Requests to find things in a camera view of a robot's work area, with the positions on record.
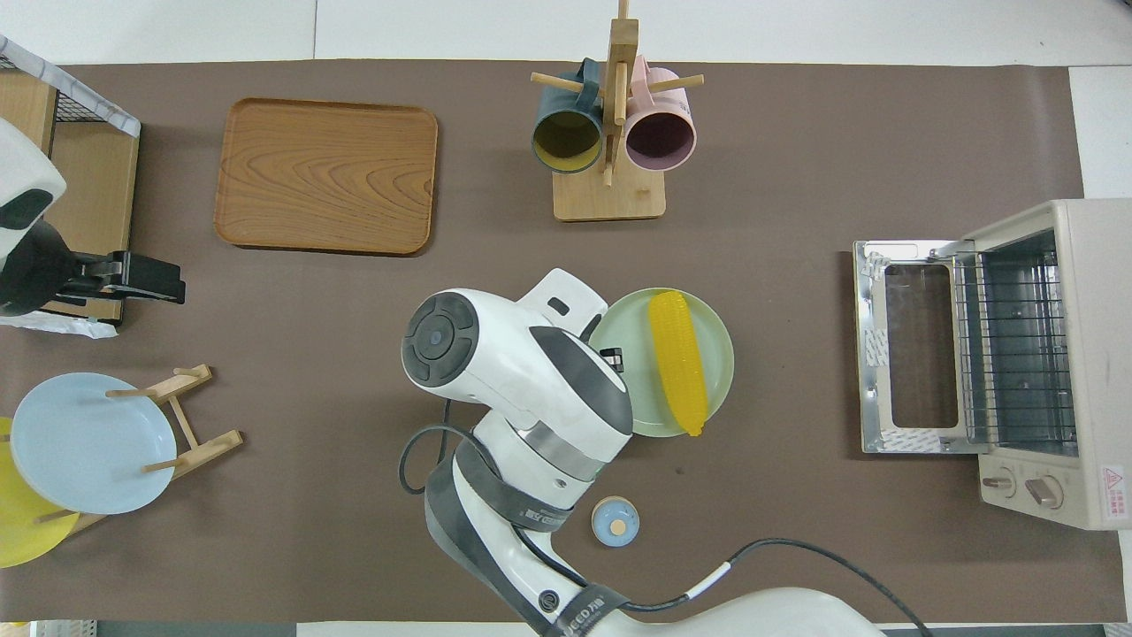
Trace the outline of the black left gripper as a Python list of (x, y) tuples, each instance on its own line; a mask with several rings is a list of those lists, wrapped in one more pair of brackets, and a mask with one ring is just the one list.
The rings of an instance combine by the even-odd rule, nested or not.
[(178, 265), (132, 251), (72, 253), (72, 273), (52, 301), (86, 305), (89, 299), (121, 302), (128, 298), (165, 301), (182, 305), (186, 283)]

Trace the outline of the yellow corn cob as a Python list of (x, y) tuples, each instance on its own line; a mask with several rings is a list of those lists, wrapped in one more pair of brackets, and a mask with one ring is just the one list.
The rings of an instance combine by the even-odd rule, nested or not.
[(669, 290), (652, 298), (648, 326), (664, 403), (677, 427), (697, 438), (707, 422), (707, 386), (691, 305), (683, 293)]

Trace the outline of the pale green plate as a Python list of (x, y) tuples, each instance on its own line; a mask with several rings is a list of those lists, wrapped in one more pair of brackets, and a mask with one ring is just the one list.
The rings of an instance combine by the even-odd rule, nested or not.
[[(648, 322), (648, 303), (668, 289), (642, 289), (612, 303), (591, 335), (597, 350), (620, 348), (623, 380), (633, 406), (633, 432), (650, 438), (685, 434), (668, 406), (662, 376), (657, 365), (654, 336)], [(734, 379), (734, 346), (720, 316), (691, 293), (681, 294), (691, 305), (691, 322), (702, 358), (707, 418), (715, 415)]]

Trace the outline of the beige toaster oven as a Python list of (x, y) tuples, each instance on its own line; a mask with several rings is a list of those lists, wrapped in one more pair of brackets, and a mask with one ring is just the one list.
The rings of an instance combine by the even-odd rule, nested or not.
[[(1058, 257), (1075, 458), (969, 439), (954, 272), (1002, 249)], [(854, 334), (861, 450), (974, 455), (984, 503), (1132, 531), (1132, 199), (1052, 199), (945, 241), (857, 241)]]

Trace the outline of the stepped wooden box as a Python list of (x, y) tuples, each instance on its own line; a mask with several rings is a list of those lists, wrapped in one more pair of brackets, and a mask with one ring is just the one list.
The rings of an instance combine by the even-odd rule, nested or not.
[(138, 152), (136, 134), (48, 81), (0, 67), (0, 316), (121, 322), (125, 303), (68, 296), (61, 259), (32, 251), (128, 249)]

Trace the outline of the blue call bell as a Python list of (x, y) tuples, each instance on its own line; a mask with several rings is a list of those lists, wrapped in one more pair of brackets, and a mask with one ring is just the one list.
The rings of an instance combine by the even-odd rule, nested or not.
[(638, 539), (638, 509), (626, 497), (602, 497), (592, 508), (591, 528), (602, 545), (615, 549), (627, 546)]

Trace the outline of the wooden mug rack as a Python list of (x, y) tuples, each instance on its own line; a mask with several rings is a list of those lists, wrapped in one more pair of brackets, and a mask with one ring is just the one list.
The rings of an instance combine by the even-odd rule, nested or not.
[[(625, 149), (623, 124), (631, 97), (628, 83), (638, 54), (638, 20), (631, 17), (631, 0), (618, 0), (617, 16), (610, 25), (607, 59), (599, 62), (599, 96), (603, 98), (604, 109), (600, 157), (578, 173), (556, 173), (547, 167), (554, 174), (554, 215), (559, 221), (657, 219), (666, 212), (664, 174), (671, 170), (640, 169), (631, 162)], [(652, 84), (650, 89), (660, 92), (683, 86), (687, 93), (704, 83), (703, 75), (677, 76), (676, 80)], [(530, 80), (541, 89), (546, 85), (574, 92), (581, 89), (578, 83), (561, 80), (561, 75), (531, 74)]]

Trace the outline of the light blue plate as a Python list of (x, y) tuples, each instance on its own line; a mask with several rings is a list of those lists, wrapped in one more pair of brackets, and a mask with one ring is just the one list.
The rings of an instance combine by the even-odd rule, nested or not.
[(33, 387), (12, 415), (12, 463), (50, 503), (121, 515), (153, 503), (173, 476), (175, 436), (149, 396), (98, 372)]

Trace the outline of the wooden plate rack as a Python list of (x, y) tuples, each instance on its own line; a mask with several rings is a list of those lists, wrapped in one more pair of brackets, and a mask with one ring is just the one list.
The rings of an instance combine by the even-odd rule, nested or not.
[[(175, 480), (188, 475), (194, 470), (201, 468), (204, 464), (218, 459), (224, 453), (234, 450), (238, 445), (243, 444), (242, 434), (235, 430), (218, 434), (209, 440), (201, 440), (195, 436), (192, 427), (187, 422), (185, 408), (181, 406), (180, 397), (191, 388), (198, 388), (201, 384), (211, 380), (209, 365), (194, 365), (187, 368), (174, 368), (172, 375), (166, 380), (158, 380), (154, 386), (138, 388), (132, 386), (129, 395), (149, 396), (149, 398), (162, 408), (175, 436), (178, 456), (170, 460), (173, 468), (173, 476), (169, 485)], [(62, 509), (65, 515), (76, 513)], [(74, 526), (74, 532), (79, 532), (102, 518), (114, 515), (88, 515), (78, 513), (80, 520)]]

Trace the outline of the brown wooden tray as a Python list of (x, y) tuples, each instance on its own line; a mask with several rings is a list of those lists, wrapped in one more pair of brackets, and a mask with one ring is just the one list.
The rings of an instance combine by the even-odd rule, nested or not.
[(440, 123), (422, 107), (242, 98), (214, 229), (240, 249), (412, 257), (432, 234)]

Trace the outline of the dark teal mug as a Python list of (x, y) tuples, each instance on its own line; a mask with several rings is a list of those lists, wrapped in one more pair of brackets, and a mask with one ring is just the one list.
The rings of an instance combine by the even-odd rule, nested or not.
[(556, 173), (578, 173), (594, 165), (603, 144), (600, 64), (586, 58), (576, 72), (561, 75), (561, 80), (578, 83), (581, 89), (543, 86), (531, 145), (544, 167)]

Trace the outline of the pink mug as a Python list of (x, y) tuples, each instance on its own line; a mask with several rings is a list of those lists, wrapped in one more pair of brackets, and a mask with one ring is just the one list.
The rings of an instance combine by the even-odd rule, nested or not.
[(640, 169), (672, 170), (696, 148), (697, 134), (686, 88), (650, 89), (652, 84), (677, 78), (670, 69), (648, 64), (642, 54), (634, 60), (623, 131), (627, 157)]

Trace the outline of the yellow plate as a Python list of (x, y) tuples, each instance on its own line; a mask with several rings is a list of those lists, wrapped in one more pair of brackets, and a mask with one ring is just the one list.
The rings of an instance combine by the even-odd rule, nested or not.
[(12, 460), (11, 419), (0, 418), (0, 568), (44, 556), (72, 532), (78, 513), (65, 515), (32, 489)]

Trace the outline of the brown table mat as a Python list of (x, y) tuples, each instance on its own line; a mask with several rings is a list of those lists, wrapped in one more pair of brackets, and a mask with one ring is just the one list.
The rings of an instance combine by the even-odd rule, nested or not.
[[(608, 301), (680, 289), (736, 356), (698, 438), (631, 440), (555, 534), (590, 580), (646, 603), (748, 541), (812, 541), (929, 622), (1127, 616), (1115, 533), (983, 503), (977, 460), (860, 448), (854, 241), (954, 239), (1081, 196), (1067, 70), (676, 64), (694, 157), (662, 218), (561, 223), (529, 148), (534, 62), (321, 60), (106, 64), (76, 76), (142, 121), (131, 246), (182, 267), (185, 305), (125, 308), (118, 337), (0, 329), (0, 415), (61, 372), (136, 386), (213, 368), (201, 438), (245, 444), (20, 567), (0, 621), (513, 621), (441, 553), (398, 455), (441, 401), (401, 365), (409, 316), (441, 289), (524, 295), (561, 267)], [(248, 96), (417, 105), (440, 124), (435, 219), (414, 257), (237, 249), (214, 229), (226, 114)], [(607, 496), (638, 537), (591, 528)]]

